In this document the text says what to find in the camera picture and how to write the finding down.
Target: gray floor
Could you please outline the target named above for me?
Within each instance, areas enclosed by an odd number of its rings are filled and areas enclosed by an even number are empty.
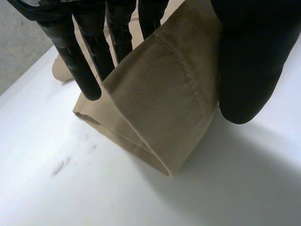
[[[35,22],[0,0],[0,95],[51,46]]]

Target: white surface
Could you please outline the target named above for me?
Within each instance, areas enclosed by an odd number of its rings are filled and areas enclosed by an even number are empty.
[[[1,226],[300,226],[301,40],[243,126],[218,114],[173,179],[73,115],[50,49],[0,96]]]

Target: black robotic finger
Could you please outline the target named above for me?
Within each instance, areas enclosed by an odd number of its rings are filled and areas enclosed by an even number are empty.
[[[144,39],[161,26],[160,20],[164,15],[168,2],[169,0],[139,0],[139,24]]]
[[[136,8],[136,0],[106,1],[106,18],[117,63],[132,50],[132,35],[128,24]]]
[[[75,3],[74,18],[101,79],[105,80],[114,69],[109,44],[103,33],[105,2],[86,0]]]
[[[301,1],[212,0],[224,26],[220,46],[220,109],[236,124],[250,121],[271,97],[301,31]]]
[[[89,100],[99,99],[101,89],[76,41],[71,15],[38,24],[52,40],[85,97]]]

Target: stitching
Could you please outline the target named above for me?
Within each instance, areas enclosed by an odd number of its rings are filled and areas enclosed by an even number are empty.
[[[188,79],[189,79],[189,82],[190,82],[190,85],[191,85],[191,88],[192,88],[192,91],[193,91],[193,93],[194,93],[194,96],[196,97],[196,99],[197,99],[197,102],[198,102],[198,106],[199,106],[199,109],[200,109],[200,111],[201,111],[201,113],[202,113],[202,116],[204,116],[204,112],[203,112],[203,110],[202,110],[202,107],[201,107],[201,103],[200,103],[200,100],[198,99],[198,96],[197,96],[197,93],[196,93],[196,91],[195,91],[195,89],[194,89],[194,87],[193,87],[193,84],[192,84],[192,79],[191,79],[191,77],[189,76],[189,74],[188,74],[188,71],[187,71],[187,69],[186,69],[186,67],[184,66],[184,63],[183,63],[183,61],[179,58],[179,56],[163,41],[163,40],[161,40],[159,37],[157,37],[156,35],[154,35],[154,37],[158,40],[158,41],[160,41],[166,48],[168,48],[174,55],[175,55],[175,57],[178,59],[178,61],[180,61],[180,63],[181,63],[181,65],[182,65],[182,67],[184,68],[184,70],[185,70],[185,72],[186,72],[186,75],[187,75],[187,77],[188,77]]]

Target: stain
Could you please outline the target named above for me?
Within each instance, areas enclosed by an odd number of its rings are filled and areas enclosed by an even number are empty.
[[[93,145],[93,147],[90,149],[90,151],[88,152],[88,154],[91,154],[92,152],[94,152],[95,149],[96,149],[96,147],[97,147],[97,145]]]
[[[70,163],[70,158],[68,157],[65,161],[62,161],[58,164],[58,166],[54,169],[52,176],[56,176],[59,172],[62,171]]]

